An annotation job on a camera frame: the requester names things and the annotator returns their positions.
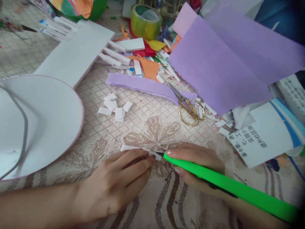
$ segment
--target hand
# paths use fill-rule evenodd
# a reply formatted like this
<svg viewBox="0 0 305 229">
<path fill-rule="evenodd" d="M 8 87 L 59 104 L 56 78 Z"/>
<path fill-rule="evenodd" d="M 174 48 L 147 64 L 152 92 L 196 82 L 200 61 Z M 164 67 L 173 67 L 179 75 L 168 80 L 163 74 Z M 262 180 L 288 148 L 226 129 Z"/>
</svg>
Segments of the hand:
<svg viewBox="0 0 305 229">
<path fill-rule="evenodd" d="M 80 182 L 75 209 L 82 222 L 91 222 L 125 209 L 146 185 L 155 155 L 142 149 L 125 150 L 104 160 Z"/>
<path fill-rule="evenodd" d="M 218 173 L 225 173 L 225 165 L 219 159 L 216 152 L 203 146 L 184 142 L 178 149 L 170 149 L 166 152 L 166 154 L 171 158 L 194 162 L 198 165 L 203 165 L 209 169 L 212 169 Z M 174 166 L 174 170 L 179 174 L 179 176 L 187 185 L 194 186 L 201 192 L 208 195 L 217 196 L 219 194 L 218 191 L 210 188 L 206 182 L 204 182 L 202 179 L 199 179 L 192 173 L 178 166 Z"/>
</svg>

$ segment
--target blue stripe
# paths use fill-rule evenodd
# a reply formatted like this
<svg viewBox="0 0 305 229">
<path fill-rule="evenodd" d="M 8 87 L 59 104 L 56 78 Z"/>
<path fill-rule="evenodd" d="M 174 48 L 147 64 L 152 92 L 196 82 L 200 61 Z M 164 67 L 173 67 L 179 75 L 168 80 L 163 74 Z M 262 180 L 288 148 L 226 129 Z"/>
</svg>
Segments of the blue stripe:
<svg viewBox="0 0 305 229">
<path fill-rule="evenodd" d="M 273 108 L 278 112 L 281 119 L 284 121 L 284 124 L 286 125 L 286 128 L 287 128 L 288 132 L 290 133 L 290 136 L 291 136 L 291 139 L 293 142 L 293 147 L 295 148 L 295 147 L 302 145 L 300 139 L 298 138 L 297 134 L 295 133 L 295 131 L 293 130 L 293 128 L 291 127 L 289 122 L 285 119 L 285 117 L 282 115 L 282 113 L 275 107 L 275 105 L 272 103 L 272 101 L 270 101 L 270 103 L 273 106 Z"/>
</svg>

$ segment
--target lavender paper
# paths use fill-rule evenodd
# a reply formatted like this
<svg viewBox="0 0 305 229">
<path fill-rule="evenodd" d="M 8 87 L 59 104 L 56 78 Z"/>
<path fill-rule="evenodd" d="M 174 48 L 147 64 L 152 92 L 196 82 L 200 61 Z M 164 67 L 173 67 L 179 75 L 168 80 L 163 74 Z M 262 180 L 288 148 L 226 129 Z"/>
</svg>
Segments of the lavender paper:
<svg viewBox="0 0 305 229">
<path fill-rule="evenodd" d="M 161 96 L 179 105 L 178 98 L 173 92 L 173 90 L 170 87 L 160 84 L 154 80 L 139 76 L 109 73 L 108 78 L 106 79 L 106 83 Z M 181 93 L 181 95 L 185 96 L 189 100 L 195 100 L 197 98 L 197 94 L 195 93 L 189 93 L 184 91 L 179 91 L 179 93 Z"/>
<path fill-rule="evenodd" d="M 271 98 L 266 84 L 197 16 L 168 58 L 218 114 Z"/>
<path fill-rule="evenodd" d="M 305 68 L 304 46 L 229 7 L 221 7 L 206 22 L 267 86 Z"/>
</svg>

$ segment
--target tape roll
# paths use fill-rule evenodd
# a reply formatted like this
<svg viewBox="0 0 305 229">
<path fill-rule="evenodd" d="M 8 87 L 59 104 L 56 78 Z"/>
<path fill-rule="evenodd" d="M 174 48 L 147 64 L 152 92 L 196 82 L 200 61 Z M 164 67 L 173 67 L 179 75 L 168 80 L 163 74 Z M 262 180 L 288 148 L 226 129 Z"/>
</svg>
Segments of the tape roll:
<svg viewBox="0 0 305 229">
<path fill-rule="evenodd" d="M 131 30 L 144 40 L 156 40 L 160 33 L 162 16 L 153 8 L 135 4 L 131 8 Z"/>
</svg>

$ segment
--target lace tablecloth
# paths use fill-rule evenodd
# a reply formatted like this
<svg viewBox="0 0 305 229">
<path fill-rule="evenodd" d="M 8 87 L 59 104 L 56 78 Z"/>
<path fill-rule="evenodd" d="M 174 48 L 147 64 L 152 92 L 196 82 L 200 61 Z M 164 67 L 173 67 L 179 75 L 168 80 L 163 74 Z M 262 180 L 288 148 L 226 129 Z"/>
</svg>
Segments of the lace tablecloth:
<svg viewBox="0 0 305 229">
<path fill-rule="evenodd" d="M 6 7 L 11 12 L 11 5 Z M 34 12 L 37 21 L 32 27 L 38 29 L 39 17 L 44 14 L 33 6 L 28 6 L 26 13 Z M 118 32 L 120 19 L 100 22 L 105 27 Z M 4 34 L 5 40 L 10 40 L 11 34 Z M 11 53 L 20 52 L 24 69 L 37 68 L 56 45 L 54 41 L 42 34 L 33 34 L 36 46 L 27 47 L 19 40 L 10 40 L 9 45 L 1 42 L 5 54 L 5 65 L 0 62 L 2 75 L 8 75 L 16 62 L 6 59 Z M 37 49 L 48 45 L 41 53 L 42 58 L 36 58 L 37 63 L 31 64 L 36 57 Z M 116 72 L 110 66 L 95 64 L 84 80 L 76 88 L 85 108 L 85 123 L 77 142 L 59 159 L 49 166 L 27 177 L 0 182 L 0 191 L 31 188 L 35 186 L 49 186 L 79 181 L 88 177 L 108 156 L 118 152 L 122 144 L 161 150 L 177 147 L 187 141 L 214 149 L 226 164 L 226 175 L 247 185 L 254 187 L 271 196 L 288 203 L 299 205 L 301 190 L 304 182 L 288 161 L 287 168 L 279 172 L 272 171 L 265 164 L 248 169 L 233 152 L 229 142 L 218 133 L 214 121 L 205 119 L 195 127 L 185 125 L 179 118 L 178 106 L 161 97 L 139 91 L 109 86 L 105 84 L 107 72 Z M 179 85 L 181 90 L 191 91 L 185 83 Z M 127 101 L 134 105 L 125 115 L 124 122 L 117 122 L 111 117 L 97 114 L 98 108 L 103 107 L 103 98 L 109 92 L 117 95 L 118 106 L 122 107 Z M 304 160 L 295 158 L 296 163 L 304 172 Z M 183 183 L 172 166 L 157 161 L 152 170 L 151 178 L 140 195 L 123 212 L 112 215 L 97 222 L 82 225 L 83 228 L 242 228 L 241 222 L 220 200 L 201 194 Z"/>
</svg>

